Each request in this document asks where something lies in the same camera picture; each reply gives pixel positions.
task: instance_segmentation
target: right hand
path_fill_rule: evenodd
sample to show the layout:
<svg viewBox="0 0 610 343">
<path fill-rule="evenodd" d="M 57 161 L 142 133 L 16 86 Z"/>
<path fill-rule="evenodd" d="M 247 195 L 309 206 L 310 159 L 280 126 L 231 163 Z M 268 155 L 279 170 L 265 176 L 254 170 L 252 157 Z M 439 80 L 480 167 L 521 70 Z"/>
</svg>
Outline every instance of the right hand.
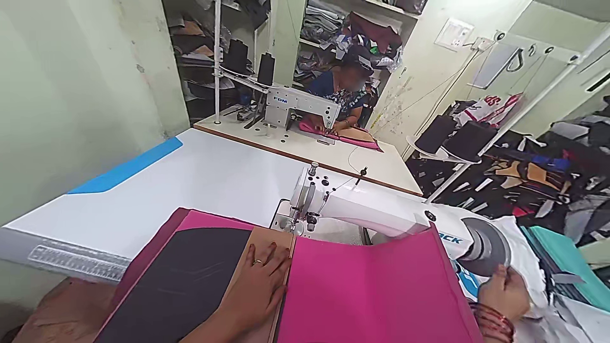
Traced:
<svg viewBox="0 0 610 343">
<path fill-rule="evenodd" d="M 525 281 L 512 267 L 499 265 L 491 279 L 479 288 L 479 302 L 502 313 L 508 320 L 518 320 L 529 311 L 529 293 Z"/>
<path fill-rule="evenodd" d="M 321 115 L 309 114 L 309 120 L 314 125 L 314 129 L 325 132 L 326 128 L 324 127 L 324 119 Z"/>
</svg>

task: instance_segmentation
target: industrial sewing machine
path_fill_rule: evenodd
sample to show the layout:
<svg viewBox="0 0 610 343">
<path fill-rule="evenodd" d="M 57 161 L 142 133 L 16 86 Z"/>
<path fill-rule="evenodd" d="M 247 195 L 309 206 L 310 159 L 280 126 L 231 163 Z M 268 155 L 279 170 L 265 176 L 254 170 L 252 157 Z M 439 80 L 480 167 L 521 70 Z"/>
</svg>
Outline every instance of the industrial sewing machine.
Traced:
<svg viewBox="0 0 610 343">
<path fill-rule="evenodd" d="M 434 225 L 449 258 L 474 274 L 491 276 L 498 264 L 511 262 L 506 238 L 489 222 L 460 218 L 419 197 L 317 167 L 314 162 L 304 168 L 289 208 L 278 208 L 274 222 L 281 229 L 303 235 L 315 231 L 318 219 L 335 218 L 393 239 Z"/>
<path fill-rule="evenodd" d="M 287 85 L 269 89 L 265 122 L 288 130 L 298 116 L 295 110 L 321 115 L 328 133 L 332 129 L 341 107 L 330 100 Z"/>
</svg>

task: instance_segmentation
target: light switch board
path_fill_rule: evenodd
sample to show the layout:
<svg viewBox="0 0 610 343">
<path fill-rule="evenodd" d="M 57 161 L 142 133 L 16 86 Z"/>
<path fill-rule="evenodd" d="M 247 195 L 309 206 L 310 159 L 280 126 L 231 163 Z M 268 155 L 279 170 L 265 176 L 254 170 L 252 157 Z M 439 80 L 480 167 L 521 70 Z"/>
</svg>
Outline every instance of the light switch board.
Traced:
<svg viewBox="0 0 610 343">
<path fill-rule="evenodd" d="M 471 24 L 450 18 L 434 43 L 447 49 L 458 51 L 464 45 L 474 28 Z"/>
</svg>

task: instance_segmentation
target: woman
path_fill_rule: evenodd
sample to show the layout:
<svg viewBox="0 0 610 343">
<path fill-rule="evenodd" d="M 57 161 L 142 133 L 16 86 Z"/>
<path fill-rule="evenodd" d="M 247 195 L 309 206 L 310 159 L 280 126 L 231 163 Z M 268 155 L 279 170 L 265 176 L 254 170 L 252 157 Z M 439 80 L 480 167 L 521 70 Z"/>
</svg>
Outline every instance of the woman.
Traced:
<svg viewBox="0 0 610 343">
<path fill-rule="evenodd" d="M 341 112 L 332 127 L 333 134 L 355 126 L 360 118 L 367 94 L 364 82 L 373 74 L 370 62 L 367 62 L 357 53 L 357 49 L 350 49 L 340 66 L 322 73 L 307 88 L 309 93 L 341 106 Z M 310 114 L 308 117 L 317 130 L 325 130 L 321 116 Z"/>
<path fill-rule="evenodd" d="M 284 274 L 290 267 L 288 249 L 276 251 L 272 243 L 263 261 L 254 260 L 250 245 L 246 264 L 220 307 L 180 343 L 231 343 L 265 322 L 280 303 L 286 287 Z M 529 311 L 529 294 L 523 278 L 512 268 L 499 265 L 479 289 L 475 317 L 485 343 L 512 342 L 512 323 Z"/>
</svg>

